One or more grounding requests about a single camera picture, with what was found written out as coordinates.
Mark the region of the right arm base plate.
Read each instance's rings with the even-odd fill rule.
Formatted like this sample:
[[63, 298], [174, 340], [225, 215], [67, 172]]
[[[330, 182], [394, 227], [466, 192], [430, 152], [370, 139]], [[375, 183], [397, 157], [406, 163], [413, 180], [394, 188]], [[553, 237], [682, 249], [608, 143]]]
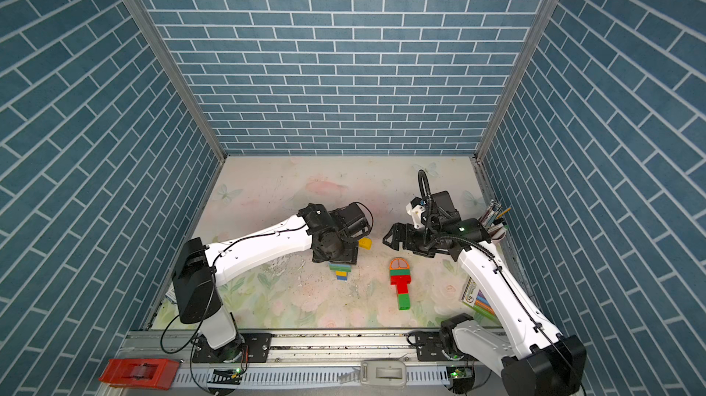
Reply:
[[439, 332], [412, 331], [406, 335], [406, 341], [415, 349], [420, 362], [439, 362], [457, 360], [445, 350]]

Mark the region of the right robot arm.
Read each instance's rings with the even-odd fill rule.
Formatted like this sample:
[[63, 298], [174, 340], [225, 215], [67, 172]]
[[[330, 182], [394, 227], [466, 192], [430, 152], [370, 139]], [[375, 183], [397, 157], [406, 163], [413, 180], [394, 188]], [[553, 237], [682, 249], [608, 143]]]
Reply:
[[447, 254], [478, 285], [504, 330], [498, 335], [463, 313], [441, 324], [446, 356], [472, 357], [503, 382], [510, 395], [577, 395], [582, 390], [586, 348], [566, 336], [533, 303], [513, 277], [476, 219], [463, 220], [446, 191], [415, 197], [410, 223], [395, 223], [384, 236], [393, 250], [432, 258]]

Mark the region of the long green lego brick front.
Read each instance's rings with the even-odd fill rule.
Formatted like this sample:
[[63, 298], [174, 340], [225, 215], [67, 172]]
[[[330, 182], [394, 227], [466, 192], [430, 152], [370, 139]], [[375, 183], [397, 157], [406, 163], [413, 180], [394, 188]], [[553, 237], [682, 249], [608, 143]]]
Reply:
[[391, 277], [411, 276], [409, 269], [393, 269], [389, 271]]

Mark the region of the orange round lego piece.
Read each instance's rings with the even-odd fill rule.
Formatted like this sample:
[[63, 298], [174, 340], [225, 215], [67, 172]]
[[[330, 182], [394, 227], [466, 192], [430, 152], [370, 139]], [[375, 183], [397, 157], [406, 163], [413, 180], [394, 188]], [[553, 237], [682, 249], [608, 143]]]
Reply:
[[409, 271], [409, 269], [410, 269], [410, 265], [409, 265], [408, 261], [406, 261], [402, 257], [394, 258], [389, 264], [389, 271], [390, 272], [402, 271], [402, 270]]

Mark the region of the yellow rounded lego brick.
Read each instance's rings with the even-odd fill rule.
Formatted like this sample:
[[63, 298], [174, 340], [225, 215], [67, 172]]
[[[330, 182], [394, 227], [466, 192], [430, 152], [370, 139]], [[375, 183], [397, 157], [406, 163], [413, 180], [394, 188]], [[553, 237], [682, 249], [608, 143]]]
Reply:
[[364, 237], [359, 241], [359, 247], [366, 250], [371, 250], [372, 241], [370, 238]]

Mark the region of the long red lego brick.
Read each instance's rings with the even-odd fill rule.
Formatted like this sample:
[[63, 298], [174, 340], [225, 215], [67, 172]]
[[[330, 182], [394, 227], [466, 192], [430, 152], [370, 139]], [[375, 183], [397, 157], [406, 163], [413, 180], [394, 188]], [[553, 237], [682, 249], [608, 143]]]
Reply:
[[402, 287], [402, 285], [407, 286], [410, 283], [411, 283], [411, 276], [410, 275], [391, 276], [391, 284], [395, 285], [395, 287]]

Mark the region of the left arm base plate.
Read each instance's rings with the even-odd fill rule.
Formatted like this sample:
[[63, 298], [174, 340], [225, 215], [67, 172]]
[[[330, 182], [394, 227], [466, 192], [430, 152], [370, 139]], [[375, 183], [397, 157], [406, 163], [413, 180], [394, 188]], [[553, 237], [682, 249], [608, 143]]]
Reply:
[[212, 348], [204, 335], [196, 339], [193, 363], [265, 363], [268, 360], [273, 335], [271, 333], [239, 333], [235, 341]]

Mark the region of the long green lego brick back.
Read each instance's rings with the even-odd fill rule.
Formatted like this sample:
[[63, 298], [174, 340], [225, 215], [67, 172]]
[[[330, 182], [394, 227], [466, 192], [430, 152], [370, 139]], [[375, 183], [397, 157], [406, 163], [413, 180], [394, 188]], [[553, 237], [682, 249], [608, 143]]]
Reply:
[[352, 269], [352, 265], [341, 265], [341, 264], [329, 263], [329, 268], [334, 271], [350, 272]]

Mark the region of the small red lego brick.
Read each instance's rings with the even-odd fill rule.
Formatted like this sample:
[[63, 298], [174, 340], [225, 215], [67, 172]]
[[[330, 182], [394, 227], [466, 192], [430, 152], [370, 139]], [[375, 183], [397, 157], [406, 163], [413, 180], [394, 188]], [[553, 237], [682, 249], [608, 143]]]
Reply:
[[396, 291], [397, 291], [398, 295], [407, 295], [409, 293], [408, 285], [407, 284], [398, 284], [396, 286]]

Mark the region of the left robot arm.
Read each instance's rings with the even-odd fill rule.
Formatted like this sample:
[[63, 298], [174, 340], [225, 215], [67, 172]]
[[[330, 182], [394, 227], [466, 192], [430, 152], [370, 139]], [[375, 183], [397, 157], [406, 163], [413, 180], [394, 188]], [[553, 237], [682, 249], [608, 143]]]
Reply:
[[184, 243], [171, 282], [178, 319], [195, 324], [192, 339], [215, 353], [243, 344], [235, 318], [226, 311], [219, 287], [273, 260], [311, 251], [314, 263], [356, 265], [360, 241], [371, 234], [372, 212], [360, 202], [327, 210], [310, 203], [288, 219], [230, 241]]

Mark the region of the small green lego brick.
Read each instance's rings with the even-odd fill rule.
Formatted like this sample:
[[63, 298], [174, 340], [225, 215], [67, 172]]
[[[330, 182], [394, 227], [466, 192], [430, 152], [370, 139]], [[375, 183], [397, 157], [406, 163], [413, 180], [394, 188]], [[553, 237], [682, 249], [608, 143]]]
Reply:
[[411, 308], [411, 302], [408, 294], [397, 295], [397, 305], [400, 311], [407, 311]]

